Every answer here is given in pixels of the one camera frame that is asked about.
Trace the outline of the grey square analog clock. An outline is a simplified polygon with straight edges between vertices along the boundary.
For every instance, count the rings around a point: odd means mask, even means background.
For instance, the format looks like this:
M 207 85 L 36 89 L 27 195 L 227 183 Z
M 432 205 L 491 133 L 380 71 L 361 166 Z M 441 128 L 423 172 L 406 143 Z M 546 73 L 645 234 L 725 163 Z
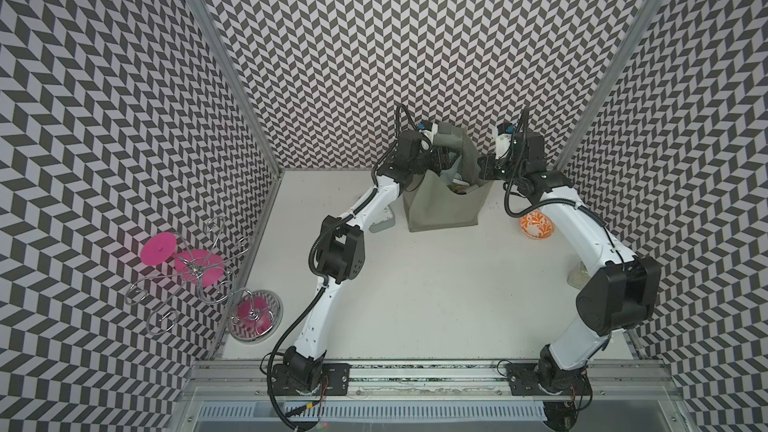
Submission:
M 379 233 L 392 228 L 396 223 L 396 217 L 391 206 L 387 206 L 371 221 L 369 231 Z

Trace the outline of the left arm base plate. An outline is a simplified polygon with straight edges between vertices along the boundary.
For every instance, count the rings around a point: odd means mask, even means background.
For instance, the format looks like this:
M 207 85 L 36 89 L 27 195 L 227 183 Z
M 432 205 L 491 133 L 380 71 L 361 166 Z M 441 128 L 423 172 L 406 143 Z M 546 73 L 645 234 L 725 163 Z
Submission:
M 299 371 L 286 364 L 273 366 L 269 385 L 276 396 L 345 396 L 350 384 L 351 364 L 323 363 L 311 371 Z

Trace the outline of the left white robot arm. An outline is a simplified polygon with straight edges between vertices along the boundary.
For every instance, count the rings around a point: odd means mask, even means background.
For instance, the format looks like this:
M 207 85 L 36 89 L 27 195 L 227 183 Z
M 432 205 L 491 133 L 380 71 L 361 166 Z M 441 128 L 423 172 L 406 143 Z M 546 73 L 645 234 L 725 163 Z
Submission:
M 300 333 L 283 352 L 288 376 L 302 388 L 320 382 L 336 301 L 365 263 L 365 233 L 414 177 L 426 172 L 435 134 L 421 126 L 398 133 L 372 168 L 370 188 L 341 216 L 329 215 L 321 223 L 308 255 L 310 272 L 317 277 L 315 295 L 289 326 Z

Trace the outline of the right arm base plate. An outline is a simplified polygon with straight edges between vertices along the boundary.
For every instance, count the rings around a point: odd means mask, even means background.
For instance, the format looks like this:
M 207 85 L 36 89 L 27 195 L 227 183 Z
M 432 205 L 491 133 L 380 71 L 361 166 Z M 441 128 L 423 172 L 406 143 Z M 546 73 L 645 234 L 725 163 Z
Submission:
M 503 377 L 513 396 L 590 396 L 593 393 L 586 368 L 561 370 L 549 362 L 506 363 Z

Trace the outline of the green rectangular analog clock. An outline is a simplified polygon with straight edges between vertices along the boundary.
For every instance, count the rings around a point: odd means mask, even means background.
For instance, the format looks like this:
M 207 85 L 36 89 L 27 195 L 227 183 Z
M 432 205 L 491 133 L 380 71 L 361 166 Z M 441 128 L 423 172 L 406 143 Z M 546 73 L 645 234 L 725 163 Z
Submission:
M 451 133 L 437 133 L 432 139 L 434 147 L 445 147 L 457 154 L 463 153 L 464 132 L 459 129 Z

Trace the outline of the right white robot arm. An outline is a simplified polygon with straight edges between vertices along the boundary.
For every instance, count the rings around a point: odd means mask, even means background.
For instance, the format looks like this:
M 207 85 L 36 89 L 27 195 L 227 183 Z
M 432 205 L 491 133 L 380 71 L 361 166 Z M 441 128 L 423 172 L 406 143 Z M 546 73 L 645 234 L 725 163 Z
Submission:
M 508 125 L 495 133 L 494 140 L 494 152 L 478 160 L 482 178 L 502 182 L 506 196 L 517 192 L 529 202 L 520 210 L 505 202 L 505 213 L 515 219 L 534 211 L 546 215 L 573 247 L 588 276 L 576 297 L 576 317 L 540 353 L 539 381 L 553 388 L 555 381 L 582 372 L 615 331 L 651 318 L 661 266 L 622 244 L 586 205 L 572 181 L 547 169 L 542 138 Z

